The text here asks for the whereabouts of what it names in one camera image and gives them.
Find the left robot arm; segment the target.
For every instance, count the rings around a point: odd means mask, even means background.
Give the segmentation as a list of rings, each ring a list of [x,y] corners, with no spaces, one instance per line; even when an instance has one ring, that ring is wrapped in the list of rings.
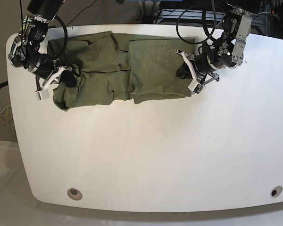
[[[243,51],[246,38],[251,31],[252,15],[258,15],[261,2],[259,0],[229,0],[231,9],[225,12],[221,20],[223,32],[220,38],[213,37],[213,31],[208,30],[206,13],[212,9],[214,22],[212,29],[217,27],[216,5],[214,1],[205,4],[201,15],[201,23],[206,39],[197,42],[198,55],[175,50],[183,58],[184,63],[178,68],[176,76],[180,79],[190,79],[189,89],[192,93],[201,90],[212,81],[219,81],[217,70],[235,68],[243,62]]]

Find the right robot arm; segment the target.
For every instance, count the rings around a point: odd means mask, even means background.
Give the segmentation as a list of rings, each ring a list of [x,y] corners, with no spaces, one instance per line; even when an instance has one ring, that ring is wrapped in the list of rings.
[[[50,85],[64,71],[72,71],[73,66],[69,63],[62,63],[62,57],[66,57],[68,43],[67,28],[62,19],[57,15],[63,0],[32,0],[27,10],[32,16],[21,17],[21,28],[15,37],[8,59],[13,67],[23,67],[35,75],[36,88],[40,92],[43,88],[40,85],[40,78],[46,80]],[[61,50],[50,56],[39,52],[41,42],[44,41],[49,21],[57,20],[63,28],[64,39]]]

